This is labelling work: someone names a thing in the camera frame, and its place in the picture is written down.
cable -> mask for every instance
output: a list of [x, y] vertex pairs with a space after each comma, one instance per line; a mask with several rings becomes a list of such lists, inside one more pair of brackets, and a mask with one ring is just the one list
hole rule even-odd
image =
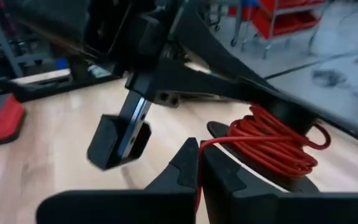
[[331, 137], [320, 125], [314, 126], [324, 135], [326, 142], [318, 145], [281, 123], [262, 107], [251, 104], [253, 115], [233, 121], [226, 137], [210, 139], [200, 146], [199, 186], [196, 208], [201, 199], [201, 155], [205, 148], [216, 143], [230, 142], [239, 154], [250, 157], [270, 170], [289, 178], [310, 174], [318, 162], [302, 150], [303, 146], [323, 150], [331, 144]]
[[333, 88], [342, 84], [345, 86], [347, 77], [335, 69], [313, 70], [312, 81], [320, 87]]

red storage bin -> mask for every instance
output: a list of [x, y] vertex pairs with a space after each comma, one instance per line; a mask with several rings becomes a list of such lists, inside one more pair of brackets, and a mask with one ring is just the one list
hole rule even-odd
[[[311, 0], [278, 0], [277, 9], [286, 9], [290, 7], [298, 7], [304, 6], [308, 1]], [[266, 10], [266, 12], [270, 15], [273, 14], [275, 0], [260, 0], [261, 7]]]
[[313, 15], [311, 11], [298, 12], [294, 16], [300, 24], [300, 29], [309, 29], [317, 25], [318, 19]]
[[308, 4], [320, 4], [324, 2], [326, 2], [326, 0], [308, 0]]
[[[270, 25], [272, 21], [263, 11], [257, 10], [254, 18], [252, 19], [252, 23], [255, 25], [256, 29], [259, 31], [263, 38], [269, 38]], [[294, 32], [300, 29], [300, 27], [301, 24], [293, 14], [277, 16], [274, 22], [272, 37]]]
[[[251, 15], [250, 15], [251, 18], [255, 14], [255, 11], [257, 10], [256, 7], [243, 6], [243, 8], [242, 8], [242, 20], [243, 21], [248, 20], [249, 8], [250, 8], [250, 12], [251, 12]], [[236, 6], [229, 6], [229, 11], [227, 12], [227, 15], [228, 16], [236, 16], [237, 15], [237, 7]]]

metal shelving cart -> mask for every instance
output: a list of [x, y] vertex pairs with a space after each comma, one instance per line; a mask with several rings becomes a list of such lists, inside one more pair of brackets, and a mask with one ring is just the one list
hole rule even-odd
[[[313, 31], [309, 42], [308, 52], [311, 52], [314, 37], [318, 31], [319, 22], [327, 8], [327, 0], [257, 0], [259, 10], [251, 18], [249, 8], [246, 37], [241, 49], [244, 50], [248, 41], [249, 24], [252, 23], [257, 31], [256, 37], [266, 40], [263, 58], [271, 47], [272, 39], [286, 37], [286, 47], [289, 46], [290, 36], [301, 32]], [[316, 17], [313, 10], [320, 9], [320, 15]]]
[[[243, 11], [242, 11], [243, 2], [244, 0], [209, 0], [206, 5], [204, 19], [206, 19], [207, 25], [214, 26], [215, 31], [219, 31], [220, 29], [219, 23], [221, 22], [221, 18], [222, 16], [226, 15], [226, 13], [223, 12], [223, 7], [224, 6], [235, 7], [237, 9], [236, 24], [234, 27], [234, 36], [233, 39], [231, 40], [232, 46], [235, 46], [237, 44], [239, 38], [240, 27], [243, 18]], [[212, 5], [216, 5], [216, 11], [211, 11], [213, 8]], [[216, 20], [213, 21], [211, 19], [211, 16], [216, 16], [217, 17]]]
[[[12, 24], [7, 20], [6, 24], [9, 24], [8, 29], [12, 29]], [[43, 49], [42, 52], [38, 53], [33, 51], [28, 42], [23, 41], [26, 40], [26, 35], [21, 31], [20, 26], [15, 26], [16, 37], [14, 37], [14, 32], [9, 33], [9, 35], [6, 35], [6, 32], [0, 23], [0, 45], [17, 78], [24, 76], [22, 64], [26, 64], [27, 62], [42, 63], [42, 60], [51, 58], [48, 51], [48, 44], [45, 44], [47, 47], [44, 48], [46, 49]], [[21, 47], [17, 41], [18, 39], [23, 41], [26, 53], [21, 51]]]

metal frame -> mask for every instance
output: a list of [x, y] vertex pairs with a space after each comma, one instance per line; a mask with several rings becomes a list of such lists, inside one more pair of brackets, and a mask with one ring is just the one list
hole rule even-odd
[[119, 115], [129, 121], [122, 137], [122, 142], [118, 146], [118, 154], [122, 160], [129, 157], [132, 145], [135, 143], [151, 105], [151, 102], [141, 97], [138, 93], [133, 91], [128, 93]]
[[[211, 12], [211, 5], [212, 4], [217, 4], [218, 5], [218, 10], [216, 12]], [[219, 31], [220, 30], [220, 26], [219, 23], [221, 22], [222, 16], [224, 15], [222, 13], [222, 8], [223, 5], [227, 4], [227, 0], [210, 0], [209, 1], [209, 7], [206, 10], [206, 14], [205, 14], [205, 19], [207, 21], [207, 25], [209, 26], [215, 26], [214, 29], [215, 31]], [[217, 19], [216, 21], [211, 21], [210, 16], [211, 15], [217, 15]]]
[[[271, 15], [272, 16], [272, 21], [270, 23], [270, 29], [269, 29], [268, 39], [266, 40], [267, 42], [266, 42], [265, 49], [264, 49], [263, 59], [266, 59], [267, 53], [268, 53], [269, 49], [272, 46], [272, 40], [273, 39], [281, 38], [281, 37], [287, 37], [287, 40], [285, 42], [285, 47], [287, 48], [290, 45], [290, 37], [291, 36], [297, 35], [299, 33], [309, 32], [309, 31], [312, 30], [313, 34], [311, 35], [311, 37], [309, 39], [309, 42], [308, 42], [308, 54], [310, 54], [311, 53], [311, 47], [313, 45], [314, 38], [315, 38], [315, 36], [317, 34], [320, 22], [318, 22], [318, 24], [316, 24], [314, 27], [309, 28], [309, 29], [298, 30], [298, 31], [294, 31], [294, 32], [292, 32], [290, 34], [283, 34], [283, 35], [278, 35], [276, 37], [273, 37], [273, 29], [274, 29], [276, 18], [279, 15], [291, 14], [291, 13], [296, 13], [296, 12], [305, 12], [305, 11], [310, 11], [310, 10], [313, 10], [313, 9], [321, 9], [321, 14], [319, 15], [319, 18], [318, 18], [318, 20], [320, 21], [321, 18], [323, 17], [323, 14], [324, 14], [327, 6], [328, 6], [328, 1], [323, 2], [323, 3], [319, 3], [319, 4], [307, 5], [307, 6], [278, 9], [279, 1], [280, 0], [275, 0], [274, 10], [273, 10], [272, 15]], [[257, 0], [257, 2], [258, 2], [259, 7], [261, 9], [265, 9], [265, 6], [263, 5], [263, 2], [261, 0]], [[242, 51], [245, 50], [246, 42], [248, 41], [249, 24], [252, 22], [250, 15], [251, 15], [251, 7], [248, 8], [248, 21], [247, 21], [247, 26], [246, 26], [246, 37], [244, 38], [244, 41], [242, 42], [242, 45], [241, 45], [241, 50]]]
[[237, 41], [239, 39], [239, 34], [240, 34], [240, 28], [241, 28], [241, 23], [242, 23], [242, 0], [237, 0], [237, 13], [236, 13], [236, 24], [234, 26], [234, 36], [233, 39], [230, 41], [230, 45], [232, 47], [236, 46]]
[[[21, 29], [19, 26], [15, 26], [17, 31], [19, 32], [19, 35], [23, 32], [21, 32]], [[23, 71], [21, 69], [20, 63], [26, 63], [30, 61], [37, 61], [37, 60], [43, 60], [46, 58], [50, 58], [48, 53], [39, 53], [39, 54], [33, 54], [32, 49], [30, 48], [29, 44], [25, 43], [26, 49], [29, 54], [25, 55], [15, 55], [13, 52], [11, 45], [9, 43], [9, 40], [6, 38], [3, 29], [0, 25], [0, 44], [2, 46], [2, 49], [4, 51], [5, 56], [7, 57], [9, 63], [11, 64], [11, 67], [16, 74], [17, 78], [23, 77]]]

blue object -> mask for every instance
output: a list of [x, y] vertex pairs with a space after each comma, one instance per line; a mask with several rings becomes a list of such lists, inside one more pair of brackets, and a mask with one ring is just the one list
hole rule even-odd
[[55, 66], [57, 70], [68, 68], [68, 63], [65, 58], [58, 58], [55, 61]]
[[243, 6], [258, 6], [257, 0], [243, 0], [242, 1]]

